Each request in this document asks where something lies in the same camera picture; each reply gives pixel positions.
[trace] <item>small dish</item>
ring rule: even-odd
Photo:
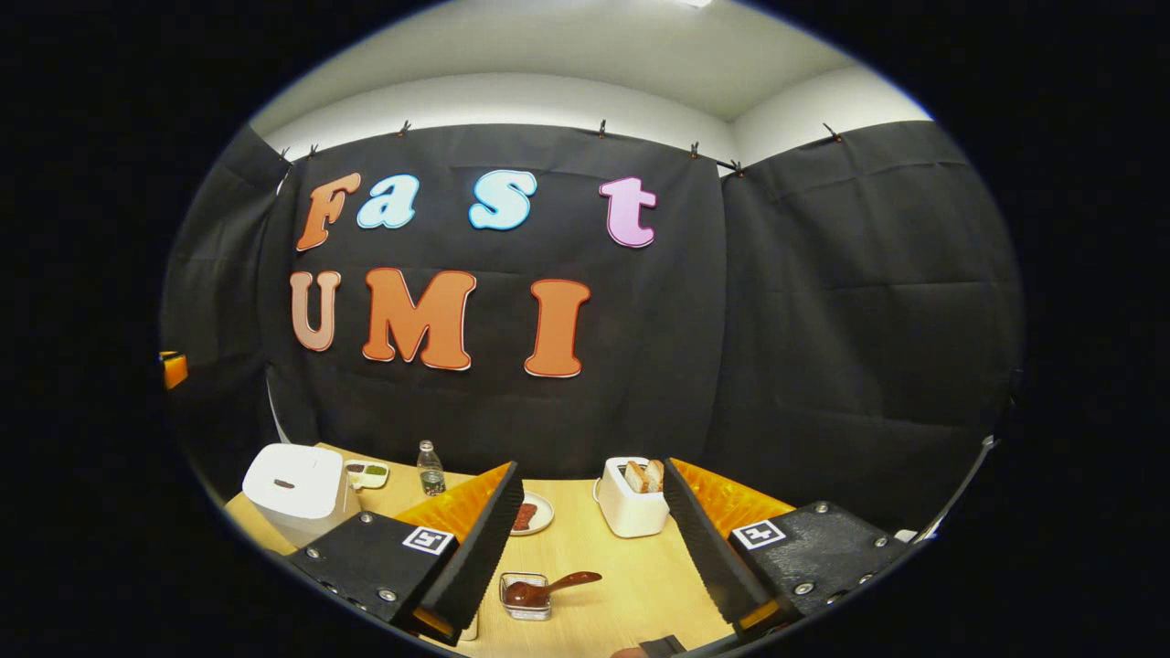
[[[345,477],[355,489],[377,489],[390,478],[390,465],[381,461],[350,459],[345,462]]]
[[[526,608],[524,605],[508,605],[504,603],[507,598],[504,592],[508,591],[508,587],[516,582],[525,582],[537,587],[544,587],[549,584],[549,578],[543,574],[532,574],[528,571],[507,571],[500,574],[500,604],[504,606],[508,615],[512,619],[524,619],[529,622],[543,622],[552,616],[552,598],[549,598],[548,605],[542,608]]]
[[[532,514],[532,519],[529,520],[526,530],[511,532],[511,536],[514,537],[539,533],[541,530],[548,528],[549,523],[552,522],[553,509],[551,502],[532,492],[524,492],[524,502],[535,505],[536,514]]]

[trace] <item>wooden table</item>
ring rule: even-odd
[[[329,445],[345,459],[377,459]],[[472,475],[447,473],[452,488]],[[475,658],[608,658],[614,651],[673,635],[688,650],[731,635],[703,588],[673,518],[653,536],[614,535],[593,501],[593,480],[524,480],[524,489],[552,503],[552,523],[525,536],[510,536],[480,606],[480,633],[456,651]],[[378,489],[360,489],[362,509],[393,516],[426,500],[414,466],[390,464]],[[225,506],[241,528],[264,548],[296,550],[242,493]],[[536,571],[550,581],[573,571],[597,571],[603,580],[558,591],[552,618],[512,619],[500,604],[500,574]]]

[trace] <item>orange letter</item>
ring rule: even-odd
[[[329,238],[325,221],[330,224],[337,221],[337,217],[342,214],[342,206],[345,205],[345,193],[357,192],[360,184],[362,177],[351,173],[326,183],[309,194],[312,203],[309,205],[309,218],[304,222],[304,235],[297,240],[296,251],[307,252],[325,244],[325,239]]]
[[[414,352],[427,337],[422,363],[441,370],[467,370],[472,357],[463,351],[463,308],[475,289],[475,277],[466,272],[440,272],[419,297],[415,307],[402,273],[392,267],[371,269],[370,342],[362,354],[371,361],[393,361],[386,329],[394,336],[402,359],[414,361]]]
[[[308,272],[294,272],[289,276],[292,286],[292,330],[301,344],[315,351],[325,351],[333,343],[333,297],[342,283],[342,275],[336,272],[322,272],[317,275],[321,286],[321,329],[309,328],[309,285],[312,275]]]
[[[577,340],[577,310],[590,297],[589,288],[574,281],[545,279],[532,283],[532,296],[541,301],[536,324],[536,349],[524,361],[524,371],[537,377],[574,377],[581,362],[573,356]]]

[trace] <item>light blue letter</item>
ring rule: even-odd
[[[419,193],[419,179],[408,173],[391,176],[370,189],[373,197],[358,211],[362,228],[399,228],[414,218],[414,196]]]
[[[497,170],[475,184],[479,204],[467,211],[472,226],[508,231],[528,219],[532,208],[528,198],[536,193],[536,177],[526,171]]]

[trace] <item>white wall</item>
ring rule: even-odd
[[[309,148],[411,129],[529,123],[606,131],[690,149],[745,166],[837,132],[896,121],[930,121],[913,100],[860,66],[793,84],[732,123],[642,91],[586,80],[530,74],[477,74],[407,82],[352,96],[261,135],[287,158]]]
[[[860,66],[793,84],[732,123],[744,166],[835,132],[896,121],[932,121],[901,90]]]
[[[477,74],[385,87],[326,105],[261,135],[289,160],[376,135],[440,125],[528,123],[639,137],[723,162],[735,156],[731,126],[710,115],[624,87],[571,77]]]

